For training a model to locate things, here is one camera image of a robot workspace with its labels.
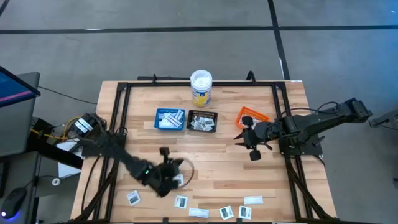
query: concrete floor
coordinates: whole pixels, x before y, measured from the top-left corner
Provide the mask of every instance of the concrete floor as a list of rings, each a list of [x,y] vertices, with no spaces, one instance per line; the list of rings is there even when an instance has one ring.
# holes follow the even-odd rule
[[[398,24],[393,0],[276,0],[275,9],[280,26]],[[0,17],[0,30],[271,25],[267,1],[261,0],[10,0]],[[282,31],[281,36],[290,77],[303,80],[311,107],[357,97],[375,117],[397,108],[398,30]],[[189,77],[203,68],[214,79],[242,79],[253,70],[257,79],[282,79],[273,31],[3,34],[0,43],[2,66],[14,73],[38,71],[41,86],[89,101],[97,100],[103,80],[154,73]],[[94,108],[42,90],[34,116],[59,124]],[[398,190],[392,184],[396,135],[366,124],[325,132],[326,172],[341,219],[398,220]],[[42,173],[54,174],[53,166],[45,161]],[[38,218],[66,221],[77,181],[68,180],[62,194],[41,198]],[[41,184],[44,192],[53,190]]]

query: computer monitor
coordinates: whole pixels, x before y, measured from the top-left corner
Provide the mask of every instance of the computer monitor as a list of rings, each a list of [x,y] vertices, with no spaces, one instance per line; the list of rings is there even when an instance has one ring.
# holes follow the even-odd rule
[[[0,66],[0,108],[40,96],[40,92]]]

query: wooden table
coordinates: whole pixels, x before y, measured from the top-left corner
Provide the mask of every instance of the wooden table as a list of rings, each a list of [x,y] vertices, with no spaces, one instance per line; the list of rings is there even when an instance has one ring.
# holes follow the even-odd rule
[[[106,119],[108,124],[113,110],[116,85],[117,82],[103,82],[99,94],[96,112]],[[286,81],[286,86],[290,107],[308,107],[303,83]],[[228,205],[233,208],[234,218],[226,222],[234,222],[238,217],[239,206],[243,205],[243,197],[255,195],[262,195],[264,204],[250,205],[252,221],[295,220],[285,162],[279,153],[277,141],[269,143],[274,148],[273,151],[259,146],[262,159],[253,162],[250,161],[248,150],[234,145],[242,140],[233,140],[241,132],[234,121],[242,106],[260,111],[271,120],[276,117],[270,87],[213,87],[211,103],[203,110],[218,113],[216,133],[160,131],[154,128],[157,108],[184,108],[187,113],[190,109],[200,110],[192,104],[190,87],[137,87],[131,91],[126,122],[129,131],[127,152],[142,159],[161,162],[159,147],[168,146],[170,157],[186,157],[194,163],[195,174],[184,189],[171,191],[168,196],[158,198],[150,187],[138,184],[121,164],[111,215],[112,222],[161,222],[163,217],[169,217],[170,222],[222,222],[218,209]],[[281,93],[279,99],[283,108]],[[119,107],[119,117],[122,106],[123,101]],[[308,114],[308,111],[294,112]],[[309,191],[327,213],[335,216],[323,165],[313,156],[302,156],[302,160]],[[81,199],[93,162],[94,158],[84,161],[71,218],[81,213]],[[86,205],[96,193],[101,163],[102,160],[97,163],[91,177]],[[126,195],[133,190],[138,190],[141,202],[130,207]],[[304,217],[302,194],[299,190],[297,192]],[[189,198],[187,209],[174,207],[176,195]],[[100,218],[104,217],[107,196],[106,192],[101,204]],[[209,209],[209,219],[189,217],[190,207]]]

